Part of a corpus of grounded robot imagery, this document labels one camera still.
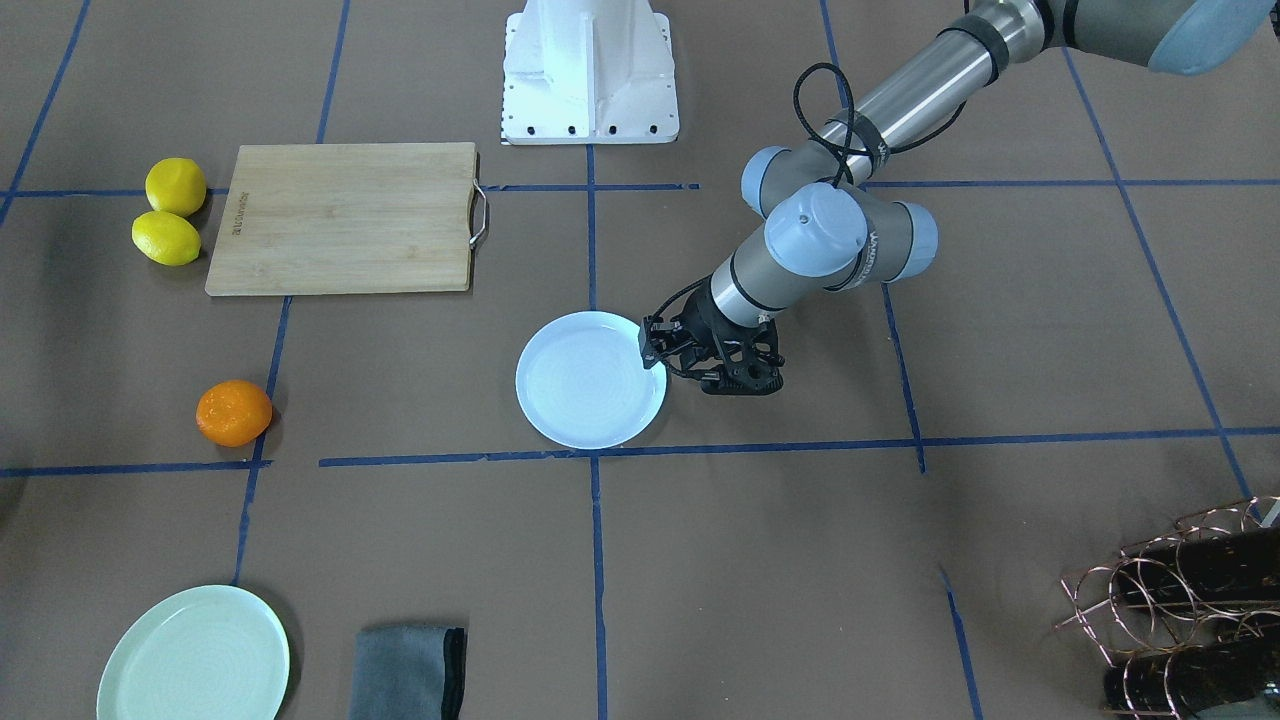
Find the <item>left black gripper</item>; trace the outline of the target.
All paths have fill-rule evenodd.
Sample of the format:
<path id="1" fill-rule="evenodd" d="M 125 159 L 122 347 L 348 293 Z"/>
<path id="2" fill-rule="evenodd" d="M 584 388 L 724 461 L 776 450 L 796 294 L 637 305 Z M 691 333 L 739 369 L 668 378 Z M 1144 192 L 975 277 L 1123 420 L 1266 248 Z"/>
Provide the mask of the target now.
<path id="1" fill-rule="evenodd" d="M 727 319 L 712 299 L 687 299 L 671 318 L 643 318 L 640 354 L 645 370 L 663 366 L 716 396 L 767 396 L 783 387 L 773 322 L 744 327 Z"/>

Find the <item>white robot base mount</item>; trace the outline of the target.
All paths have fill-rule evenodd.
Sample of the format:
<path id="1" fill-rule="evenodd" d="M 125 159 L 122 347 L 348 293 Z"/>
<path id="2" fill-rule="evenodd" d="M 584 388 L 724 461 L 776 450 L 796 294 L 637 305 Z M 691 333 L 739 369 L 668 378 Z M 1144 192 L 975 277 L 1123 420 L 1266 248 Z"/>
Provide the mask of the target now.
<path id="1" fill-rule="evenodd" d="M 672 143 L 669 18 L 648 1 L 527 1 L 504 26 L 500 141 Z"/>

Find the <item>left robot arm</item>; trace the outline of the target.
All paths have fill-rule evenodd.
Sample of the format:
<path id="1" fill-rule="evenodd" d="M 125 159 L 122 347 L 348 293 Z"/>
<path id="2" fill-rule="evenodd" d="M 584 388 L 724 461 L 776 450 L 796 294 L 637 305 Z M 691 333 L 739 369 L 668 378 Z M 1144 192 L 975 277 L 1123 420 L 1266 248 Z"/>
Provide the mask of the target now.
<path id="1" fill-rule="evenodd" d="M 983 88 L 1056 47 L 1201 76 L 1276 19 L 1275 1 L 969 1 L 887 79 L 820 126 L 803 110 L 803 72 L 791 100 L 804 141 L 760 149 L 740 177 L 759 227 L 643 318 L 641 366 L 694 380 L 707 395 L 774 393 L 785 382 L 781 313 L 815 292 L 891 284 L 933 263 L 940 228 L 931 213 L 873 190 L 884 186 L 892 160 L 941 136 Z"/>

